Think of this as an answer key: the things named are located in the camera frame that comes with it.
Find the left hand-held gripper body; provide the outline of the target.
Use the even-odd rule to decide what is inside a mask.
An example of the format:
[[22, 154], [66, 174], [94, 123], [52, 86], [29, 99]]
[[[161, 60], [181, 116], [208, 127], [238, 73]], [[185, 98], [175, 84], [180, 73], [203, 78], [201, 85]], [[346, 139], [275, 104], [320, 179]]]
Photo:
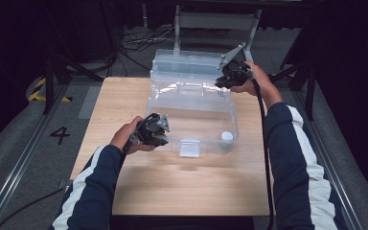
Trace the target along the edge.
[[151, 113], [141, 121], [134, 132], [129, 137], [129, 142], [135, 145], [155, 146], [157, 135], [166, 135], [170, 131], [168, 115], [161, 116], [158, 113]]

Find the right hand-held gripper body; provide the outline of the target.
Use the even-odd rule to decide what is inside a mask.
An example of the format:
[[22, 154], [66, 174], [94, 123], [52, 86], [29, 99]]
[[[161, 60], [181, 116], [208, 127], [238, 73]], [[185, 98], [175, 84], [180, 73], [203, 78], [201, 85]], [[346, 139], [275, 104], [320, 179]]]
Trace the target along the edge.
[[231, 81], [235, 84], [244, 84], [247, 80], [253, 78], [252, 70], [248, 68], [244, 63], [240, 64], [234, 61], [236, 55], [242, 50], [243, 45], [238, 45], [233, 50], [220, 56], [218, 63], [218, 69], [221, 71], [221, 76], [231, 76]]

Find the clear plastic storage box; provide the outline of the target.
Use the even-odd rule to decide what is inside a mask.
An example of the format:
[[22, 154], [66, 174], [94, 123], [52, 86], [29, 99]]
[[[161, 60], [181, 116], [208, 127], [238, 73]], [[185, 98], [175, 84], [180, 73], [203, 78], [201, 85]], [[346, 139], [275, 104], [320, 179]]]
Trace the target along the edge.
[[183, 157], [227, 153], [219, 146], [223, 131], [239, 136], [231, 92], [215, 86], [220, 54], [159, 49], [150, 70], [148, 114], [168, 115], [169, 143], [163, 151]]

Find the small white-capped jar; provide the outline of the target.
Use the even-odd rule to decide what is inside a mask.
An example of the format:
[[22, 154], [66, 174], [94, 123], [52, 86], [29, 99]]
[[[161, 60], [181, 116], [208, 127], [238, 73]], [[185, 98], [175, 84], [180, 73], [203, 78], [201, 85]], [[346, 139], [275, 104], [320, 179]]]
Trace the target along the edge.
[[229, 150], [232, 147], [234, 136], [230, 131], [223, 131], [220, 136], [219, 146], [224, 150]]

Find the person's right hand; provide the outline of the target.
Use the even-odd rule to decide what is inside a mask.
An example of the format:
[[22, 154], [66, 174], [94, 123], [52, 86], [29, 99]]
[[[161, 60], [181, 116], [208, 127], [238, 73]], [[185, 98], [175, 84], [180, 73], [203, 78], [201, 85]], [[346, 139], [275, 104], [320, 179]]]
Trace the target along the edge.
[[[259, 85], [261, 97], [265, 106], [267, 108], [271, 108], [274, 104], [281, 103], [283, 98], [279, 90], [270, 81], [265, 71], [253, 61], [247, 60], [245, 64], [252, 70], [253, 78]], [[233, 86], [230, 88], [230, 90], [235, 93], [247, 92], [253, 96], [257, 95], [256, 88], [251, 80], [247, 80], [241, 86]]]

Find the person's left hand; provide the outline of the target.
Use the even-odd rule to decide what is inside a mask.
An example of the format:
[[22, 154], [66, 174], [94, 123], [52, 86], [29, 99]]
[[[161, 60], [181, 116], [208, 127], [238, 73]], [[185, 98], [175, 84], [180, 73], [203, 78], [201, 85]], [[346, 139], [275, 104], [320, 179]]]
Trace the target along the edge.
[[[124, 145], [127, 143], [129, 136], [136, 129], [137, 124], [140, 123], [142, 120], [142, 117], [136, 116], [130, 123], [124, 124], [118, 131], [115, 132], [113, 138], [110, 141], [110, 144], [122, 150]], [[127, 151], [127, 154], [132, 154], [138, 150], [152, 151], [154, 149], [155, 146], [152, 145], [131, 145]]]

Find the black tripod stand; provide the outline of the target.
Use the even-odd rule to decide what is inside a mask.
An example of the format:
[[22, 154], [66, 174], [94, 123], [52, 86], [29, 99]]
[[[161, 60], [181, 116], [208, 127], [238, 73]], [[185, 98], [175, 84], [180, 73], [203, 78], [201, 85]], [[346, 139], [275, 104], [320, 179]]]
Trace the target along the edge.
[[286, 70], [281, 71], [276, 75], [270, 75], [269, 78], [272, 82], [279, 81], [291, 77], [288, 83], [288, 88], [291, 91], [300, 91], [304, 85], [307, 86], [305, 111], [308, 118], [313, 120], [313, 99], [316, 74], [312, 63], [303, 62], [290, 66]]
[[47, 115], [55, 104], [54, 78], [57, 78], [60, 84], [69, 84], [71, 82], [71, 75], [70, 71], [67, 69], [67, 66], [71, 66], [77, 72], [85, 75], [93, 81], [104, 80], [104, 78], [86, 69], [67, 56], [59, 54], [50, 55], [46, 62], [44, 75], [46, 79], [46, 102], [43, 112], [44, 115]]

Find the yellow and black floor tape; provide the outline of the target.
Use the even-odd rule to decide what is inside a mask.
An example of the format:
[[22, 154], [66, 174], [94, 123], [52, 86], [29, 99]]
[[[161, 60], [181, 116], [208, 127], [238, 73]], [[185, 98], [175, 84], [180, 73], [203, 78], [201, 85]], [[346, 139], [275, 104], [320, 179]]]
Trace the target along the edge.
[[[46, 79], [41, 78], [37, 84], [34, 87], [34, 90], [32, 91], [31, 95], [28, 98], [28, 101], [41, 101], [46, 102], [46, 97], [39, 95], [40, 90], [42, 89], [43, 85], [45, 84]], [[62, 102], [70, 103], [73, 101], [73, 97], [63, 97]]]

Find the grey metal frame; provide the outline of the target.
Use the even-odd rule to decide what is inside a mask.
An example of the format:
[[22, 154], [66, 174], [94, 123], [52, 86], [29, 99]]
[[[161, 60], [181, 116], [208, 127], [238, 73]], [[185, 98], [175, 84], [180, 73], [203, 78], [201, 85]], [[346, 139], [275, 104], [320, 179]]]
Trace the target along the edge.
[[180, 30], [189, 29], [219, 29], [249, 31], [248, 38], [242, 44], [246, 59], [252, 60], [251, 46], [260, 22], [262, 11], [255, 10], [252, 14], [185, 12], [177, 5], [174, 16], [174, 45], [175, 51], [180, 50]]

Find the metal floor rail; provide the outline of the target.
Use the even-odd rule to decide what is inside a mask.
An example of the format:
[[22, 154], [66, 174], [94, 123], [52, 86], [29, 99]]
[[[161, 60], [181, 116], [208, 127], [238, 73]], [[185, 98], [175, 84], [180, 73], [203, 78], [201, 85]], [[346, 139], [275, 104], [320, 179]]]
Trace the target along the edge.
[[303, 96], [299, 92], [291, 93], [293, 100], [295, 100], [295, 106], [300, 111], [302, 117], [305, 120], [305, 124], [307, 126], [307, 130], [311, 134], [311, 139], [314, 142], [316, 147], [317, 159], [323, 165], [324, 171], [330, 179], [330, 182], [333, 184], [335, 192], [337, 193], [341, 204], [342, 204], [342, 214], [346, 220], [347, 226], [350, 230], [363, 230], [363, 227], [358, 219], [357, 213], [354, 210], [351, 200], [348, 197], [347, 191], [345, 190], [342, 181], [336, 171], [336, 167], [334, 166], [327, 150], [324, 145], [324, 142], [318, 132], [317, 126], [314, 121], [309, 119], [305, 109], [305, 102]]
[[60, 85], [57, 89], [57, 92], [54, 94], [54, 98], [52, 100], [52, 105], [46, 115], [42, 115], [38, 120], [38, 123], [32, 133], [31, 138], [29, 139], [26, 147], [22, 150], [16, 164], [12, 168], [9, 176], [6, 178], [5, 183], [0, 190], [0, 218], [7, 207], [9, 201], [12, 198], [12, 195], [17, 188], [21, 178], [23, 177], [24, 172], [26, 171], [29, 163], [31, 162], [35, 152], [37, 145], [41, 139], [41, 136], [49, 124], [55, 109], [60, 104], [63, 96], [68, 90], [68, 85]]

